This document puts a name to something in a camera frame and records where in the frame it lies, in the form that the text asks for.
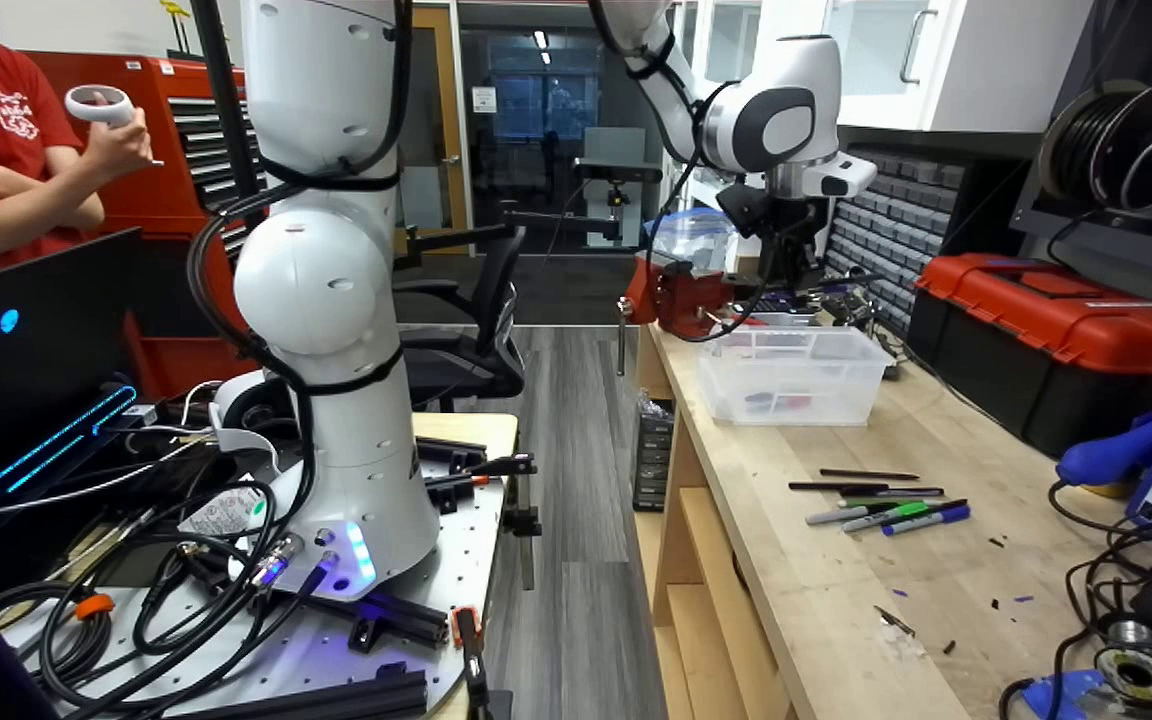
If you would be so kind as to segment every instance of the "clear plastic container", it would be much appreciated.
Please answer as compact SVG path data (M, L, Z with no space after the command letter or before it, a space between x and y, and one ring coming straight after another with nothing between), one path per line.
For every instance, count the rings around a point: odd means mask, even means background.
M857 329L741 329L699 353L720 423L869 423L890 355Z

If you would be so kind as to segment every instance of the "office chair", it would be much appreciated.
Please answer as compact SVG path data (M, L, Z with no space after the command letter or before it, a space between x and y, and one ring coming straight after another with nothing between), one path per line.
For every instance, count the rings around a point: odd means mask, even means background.
M428 338L421 329L403 329L403 362L407 362L407 389L414 408L450 412L454 399L492 399L492 396L521 396L525 391L525 366L512 348L512 270L525 251L525 224L454 234L437 239L414 239L407 251L425 249L481 249L481 278L467 296L460 296L454 279L407 279L395 294L414 294L450 305L464 311L474 331L460 338Z

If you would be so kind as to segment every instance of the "laptop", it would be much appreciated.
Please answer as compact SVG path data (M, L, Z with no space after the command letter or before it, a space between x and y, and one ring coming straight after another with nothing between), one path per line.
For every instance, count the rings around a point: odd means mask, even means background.
M0 503L137 399L125 374L132 239L119 234L0 270Z

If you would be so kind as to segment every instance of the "wooden workbench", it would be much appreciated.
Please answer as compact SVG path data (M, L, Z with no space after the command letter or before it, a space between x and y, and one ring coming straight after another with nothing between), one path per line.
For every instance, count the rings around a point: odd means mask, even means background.
M1044 500L1051 461L919 370L885 386L869 430L724 430L694 353L639 329L639 386L674 399L667 507L637 515L671 720L997 715L1002 685L1048 678L1076 634L1058 578L1096 558ZM807 528L837 497L782 479L824 466L919 472L973 500L973 520L896 541ZM1076 507L1118 512L1101 497Z

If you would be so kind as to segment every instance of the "cabinet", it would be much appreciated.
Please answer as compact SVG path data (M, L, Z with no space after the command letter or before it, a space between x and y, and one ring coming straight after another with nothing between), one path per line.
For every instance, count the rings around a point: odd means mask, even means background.
M840 126L1044 131L1092 0L824 0Z

